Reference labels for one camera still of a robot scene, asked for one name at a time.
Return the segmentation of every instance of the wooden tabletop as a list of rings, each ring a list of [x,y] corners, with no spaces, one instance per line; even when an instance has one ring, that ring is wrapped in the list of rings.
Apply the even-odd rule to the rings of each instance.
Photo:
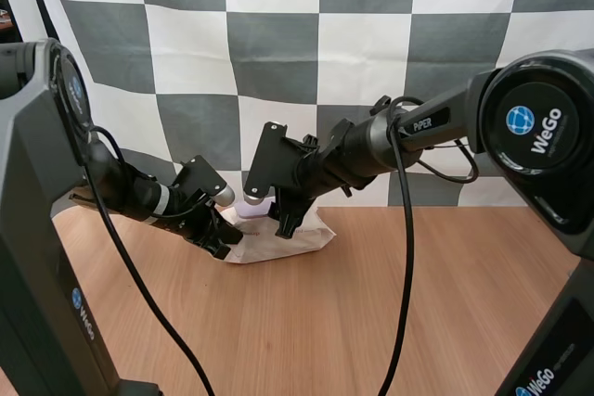
[[[179,237],[116,225],[219,396],[376,395],[402,292],[398,208],[320,210],[316,253],[226,264]],[[56,226],[123,378],[205,394],[123,267],[98,215]],[[415,277],[392,395],[492,395],[576,265],[526,208],[416,208]],[[0,394],[15,394],[0,383]]]

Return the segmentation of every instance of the white plastic bag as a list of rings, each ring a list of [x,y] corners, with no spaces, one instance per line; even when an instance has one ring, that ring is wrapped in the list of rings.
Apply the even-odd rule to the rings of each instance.
[[[317,215],[317,208],[310,209],[297,228],[293,238],[286,240],[275,236],[278,222],[269,217],[243,219],[235,208],[221,212],[223,217],[243,233],[238,245],[230,245],[225,262],[252,263],[279,259],[322,249],[336,234]]]

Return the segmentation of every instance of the black cable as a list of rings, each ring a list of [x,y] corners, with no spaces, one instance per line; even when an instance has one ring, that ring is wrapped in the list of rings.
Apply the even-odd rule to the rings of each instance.
[[[171,214],[166,214],[163,215],[161,213],[154,213],[151,212],[150,216],[154,217],[154,218],[160,218],[163,220],[172,220],[174,218],[181,218],[181,217],[185,217],[186,215],[189,215],[190,213],[192,213],[193,211],[195,211],[197,208],[199,208],[200,206],[202,206],[204,203],[206,203],[206,201],[209,200],[209,196],[206,194],[202,194],[202,196],[200,197],[200,199],[198,201],[196,201],[196,203],[189,208],[187,211],[183,211],[183,212],[179,212],[179,213],[171,213]]]
[[[396,373],[398,360],[405,340],[405,330],[407,327],[408,306],[410,304],[410,292],[412,290],[412,275],[415,263],[415,227],[413,224],[412,203],[410,201],[410,191],[408,189],[407,171],[402,160],[402,152],[400,149],[400,135],[394,127],[390,129],[390,142],[394,148],[394,155],[396,157],[396,166],[398,168],[398,177],[400,178],[400,191],[402,192],[402,203],[405,210],[405,224],[407,230],[407,263],[405,266],[405,280],[402,288],[402,303],[400,304],[400,316],[398,317],[398,328],[396,331],[396,341],[394,343],[394,351],[392,352],[392,359],[388,366],[386,378],[381,385],[379,396],[385,396],[390,389],[390,385]]]
[[[402,102],[411,102],[415,106],[420,106],[423,104],[423,101],[421,101],[420,99],[418,99],[414,96],[400,96],[396,99],[396,101],[397,101],[396,104],[400,104]],[[469,183],[472,183],[473,181],[476,181],[476,179],[479,177],[479,166],[476,165],[476,161],[474,161],[474,158],[472,157],[472,155],[464,147],[465,145],[462,144],[462,142],[459,139],[455,139],[454,143],[455,143],[455,146],[450,146],[450,147],[459,148],[460,151],[462,152],[462,155],[464,155],[464,157],[468,160],[468,163],[471,165],[471,177],[470,178],[456,178],[454,176],[446,175],[444,173],[439,172],[437,169],[430,166],[423,160],[418,160],[417,163],[420,164],[421,166],[423,166],[429,172],[435,174],[436,176],[440,177],[443,180],[449,181],[451,183],[458,183],[459,185],[467,185]],[[448,146],[435,146],[432,148],[446,148],[446,147],[448,147]]]
[[[108,210],[105,206],[105,203],[103,202],[103,198],[101,197],[101,195],[98,192],[97,184],[95,183],[95,179],[93,178],[93,176],[91,174],[91,170],[89,169],[88,165],[84,166],[84,174],[86,175],[86,179],[87,179],[89,185],[91,186],[91,191],[93,192],[93,196],[95,197],[95,201],[97,203],[97,209],[99,211],[99,215],[101,215],[103,224],[105,225],[108,232],[110,233],[111,239],[113,240],[113,244],[115,245],[116,249],[120,253],[120,256],[122,256],[123,263],[125,264],[126,268],[130,272],[130,275],[134,279],[134,282],[136,283],[136,286],[140,290],[142,297],[147,302],[147,305],[152,310],[153,314],[155,314],[155,317],[157,317],[157,320],[159,320],[159,322],[161,323],[163,328],[165,328],[165,331],[167,331],[167,333],[172,337],[172,339],[177,344],[177,346],[180,348],[180,350],[184,352],[186,357],[192,363],[192,365],[194,366],[194,369],[198,373],[198,376],[200,377],[200,380],[202,381],[202,384],[204,385],[204,388],[206,389],[206,392],[208,393],[208,395],[214,396],[214,391],[213,391],[213,388],[211,387],[211,383],[209,382],[208,377],[206,376],[206,373],[204,373],[204,370],[202,369],[202,366],[200,365],[198,358],[194,355],[192,350],[184,342],[184,340],[177,333],[177,331],[175,331],[175,328],[172,327],[172,325],[169,323],[169,321],[167,320],[165,315],[162,313],[161,309],[157,305],[157,302],[155,302],[155,300],[150,295],[150,292],[147,289],[147,286],[145,285],[144,281],[142,280],[140,273],[137,271],[136,267],[134,266],[134,263],[132,262],[130,255],[126,251],[126,248],[123,245],[122,240],[120,239],[120,236],[118,235],[118,232],[115,229],[115,226],[113,225],[113,221],[111,220]]]
[[[115,152],[115,156],[118,159],[118,161],[120,162],[120,167],[122,168],[122,174],[126,180],[126,186],[127,186],[126,193],[129,193],[129,191],[132,190],[132,180],[130,179],[130,174],[128,172],[128,168],[126,167],[126,160],[123,157],[123,153],[122,153],[122,150],[120,149],[120,146],[118,146],[118,143],[116,142],[113,135],[107,129],[105,129],[99,125],[94,125],[91,128],[91,132],[97,132],[98,134],[102,134],[103,136],[105,136],[108,139],[108,141],[110,141],[111,148],[113,148],[113,151]],[[183,211],[183,212],[179,212],[179,213],[172,213],[172,214],[167,214],[167,215],[151,212],[150,216],[153,218],[160,218],[163,220],[173,220],[175,218],[185,217],[186,215],[189,215],[190,213],[195,211],[197,208],[202,206],[204,203],[206,203],[206,201],[208,201],[208,199],[209,199],[208,195],[202,194],[202,196],[199,198],[199,200],[187,211]]]
[[[423,160],[418,160],[417,163],[423,166],[429,172],[434,173],[438,177],[442,178],[443,180],[449,181],[451,183],[457,183],[459,185],[467,185],[469,183],[472,183],[473,181],[476,181],[476,179],[479,177],[479,166],[476,165],[476,161],[469,153],[469,151],[464,147],[464,145],[460,142],[459,139],[454,140],[454,142],[456,143],[456,147],[460,149],[464,157],[466,157],[466,160],[468,160],[468,163],[471,165],[470,178],[456,178],[455,176],[446,175],[445,173],[439,172],[437,169],[430,166]]]

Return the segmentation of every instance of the blue globe logo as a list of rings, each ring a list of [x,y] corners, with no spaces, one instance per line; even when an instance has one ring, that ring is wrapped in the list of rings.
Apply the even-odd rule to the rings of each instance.
[[[78,80],[78,78],[71,78],[71,87],[74,91],[74,94],[76,94],[78,97],[81,97],[83,95],[83,87],[81,86],[81,83]]]
[[[81,294],[81,290],[77,287],[72,290],[72,304],[77,310],[80,310],[81,306],[83,306],[83,295]]]
[[[516,106],[508,111],[505,119],[513,134],[528,134],[535,126],[535,114],[525,106]]]
[[[516,389],[516,396],[532,396],[532,394],[530,394],[530,391],[528,391],[527,389],[523,387],[518,387]]]

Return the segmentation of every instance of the fabric backdrop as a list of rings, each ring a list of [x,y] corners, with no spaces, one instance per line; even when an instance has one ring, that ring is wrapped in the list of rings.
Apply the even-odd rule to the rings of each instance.
[[[262,126],[323,137],[380,96],[426,100],[527,53],[594,46],[594,0],[45,0],[96,123],[171,182],[201,154],[241,196]],[[423,159],[469,167],[454,148]],[[410,169],[417,205],[523,204],[484,157],[471,185]],[[319,205],[398,205],[397,174]]]

